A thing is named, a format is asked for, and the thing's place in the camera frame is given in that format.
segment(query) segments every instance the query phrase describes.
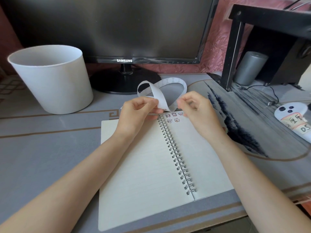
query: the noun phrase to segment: gray cylinder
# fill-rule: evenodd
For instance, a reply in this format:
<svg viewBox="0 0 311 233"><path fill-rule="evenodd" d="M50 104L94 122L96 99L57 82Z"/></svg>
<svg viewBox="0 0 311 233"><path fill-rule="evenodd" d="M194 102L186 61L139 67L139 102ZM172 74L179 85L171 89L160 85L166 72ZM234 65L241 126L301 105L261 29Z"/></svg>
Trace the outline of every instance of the gray cylinder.
<svg viewBox="0 0 311 233"><path fill-rule="evenodd" d="M267 60L268 56L262 53L246 52L233 80L240 85L251 85Z"/></svg>

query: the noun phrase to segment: spiral binding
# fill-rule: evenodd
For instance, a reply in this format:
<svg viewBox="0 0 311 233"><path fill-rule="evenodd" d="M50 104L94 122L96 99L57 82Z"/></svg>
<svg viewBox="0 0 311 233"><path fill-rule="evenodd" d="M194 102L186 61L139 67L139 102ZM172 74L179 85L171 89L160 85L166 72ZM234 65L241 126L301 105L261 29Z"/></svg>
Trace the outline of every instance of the spiral binding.
<svg viewBox="0 0 311 233"><path fill-rule="evenodd" d="M180 179L182 180L182 183L185 185L184 188L187 190L187 195L191 194L192 192L196 192L196 188L194 187L194 184L191 181L190 174L188 173L188 170L186 168L186 165L184 163L183 158L181 157L181 154L176 146L176 143L172 137L171 132L169 131L169 127L167 126L165 119L163 116L159 115L158 121L160 124L160 128L163 132L163 135L165 137L167 147L169 148L173 161L175 163L176 169L178 170L178 174L180 175Z"/></svg>

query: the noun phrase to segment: pink wallpaper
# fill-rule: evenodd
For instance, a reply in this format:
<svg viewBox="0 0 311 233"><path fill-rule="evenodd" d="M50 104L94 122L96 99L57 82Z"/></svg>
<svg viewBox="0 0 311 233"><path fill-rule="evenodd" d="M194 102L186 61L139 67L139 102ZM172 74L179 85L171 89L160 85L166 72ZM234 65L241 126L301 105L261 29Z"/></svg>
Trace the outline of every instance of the pink wallpaper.
<svg viewBox="0 0 311 233"><path fill-rule="evenodd" d="M205 73L222 71L225 53L228 45L231 20L225 19L228 16L231 6L234 4L244 4L250 6L270 7L282 9L290 1L284 0L219 0L216 14L211 26L210 33L205 45L201 63L198 65L140 65L157 73ZM246 25L243 35L242 46L244 47L247 37L251 31L251 26ZM14 33L8 19L0 7L0 66L9 74L14 73L10 64L6 61L7 56L21 49L22 46ZM100 69L118 67L116 64L87 64L89 74Z"/></svg>

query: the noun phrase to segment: forearm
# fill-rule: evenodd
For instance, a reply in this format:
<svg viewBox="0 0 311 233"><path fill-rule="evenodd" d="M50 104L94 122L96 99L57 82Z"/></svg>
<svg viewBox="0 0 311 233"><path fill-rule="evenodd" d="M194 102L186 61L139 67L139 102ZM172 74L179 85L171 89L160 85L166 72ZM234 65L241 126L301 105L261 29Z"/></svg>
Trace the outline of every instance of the forearm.
<svg viewBox="0 0 311 233"><path fill-rule="evenodd" d="M113 135L3 223L0 232L70 232L131 141Z"/></svg>
<svg viewBox="0 0 311 233"><path fill-rule="evenodd" d="M223 132L208 139L260 233L311 232L311 221Z"/></svg>

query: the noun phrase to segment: monitor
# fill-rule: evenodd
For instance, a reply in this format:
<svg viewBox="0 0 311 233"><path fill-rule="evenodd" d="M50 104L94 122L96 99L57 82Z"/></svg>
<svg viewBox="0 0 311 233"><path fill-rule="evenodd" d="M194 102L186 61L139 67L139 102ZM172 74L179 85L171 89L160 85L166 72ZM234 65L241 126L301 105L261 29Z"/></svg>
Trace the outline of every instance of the monitor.
<svg viewBox="0 0 311 233"><path fill-rule="evenodd" d="M93 88L135 94L158 82L136 64L198 64L218 0L0 0L24 47L78 47L86 63L118 63L91 76Z"/></svg>

